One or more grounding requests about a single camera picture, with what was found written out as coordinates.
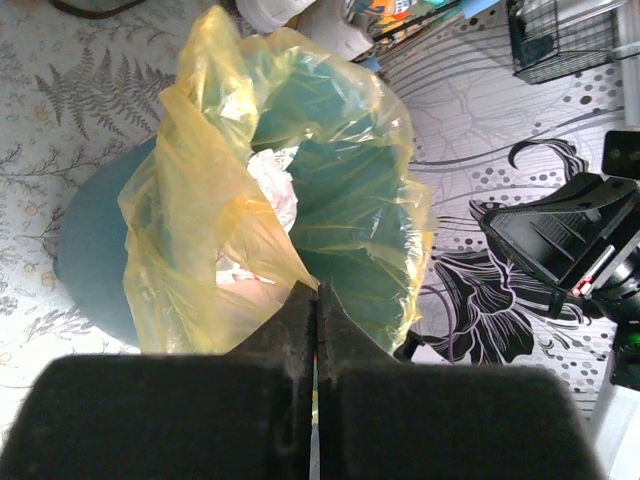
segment floral tablecloth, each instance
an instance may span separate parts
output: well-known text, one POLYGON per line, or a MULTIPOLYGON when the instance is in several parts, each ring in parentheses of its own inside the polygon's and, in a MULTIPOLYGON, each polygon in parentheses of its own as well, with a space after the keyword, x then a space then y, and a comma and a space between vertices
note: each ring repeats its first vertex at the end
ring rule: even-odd
MULTIPOLYGON (((194 19, 213 2, 150 0, 87 21, 42 0, 0 0, 0 432, 53 358, 134 352, 91 325, 52 268, 77 187, 158 127, 194 19)), ((540 87, 511 77, 501 10, 463 21, 386 65, 415 127, 412 169, 434 189, 440 229, 416 328, 445 358, 543 365, 592 408, 613 334, 486 249, 477 217, 597 170, 622 122, 607 66, 540 87)))

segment trash bag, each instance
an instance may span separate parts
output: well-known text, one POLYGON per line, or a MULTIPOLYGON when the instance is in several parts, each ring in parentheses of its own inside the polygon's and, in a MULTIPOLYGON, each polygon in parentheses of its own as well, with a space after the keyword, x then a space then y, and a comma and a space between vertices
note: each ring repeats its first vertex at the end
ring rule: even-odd
POLYGON ((241 39, 214 7, 160 98, 157 146, 119 197, 141 350, 226 353, 296 281, 317 280, 393 349, 418 319, 433 230, 428 192, 407 178, 411 122, 396 96, 295 31, 241 39), (295 145, 289 238, 246 167, 295 145), (220 254, 268 281, 217 284, 220 254))

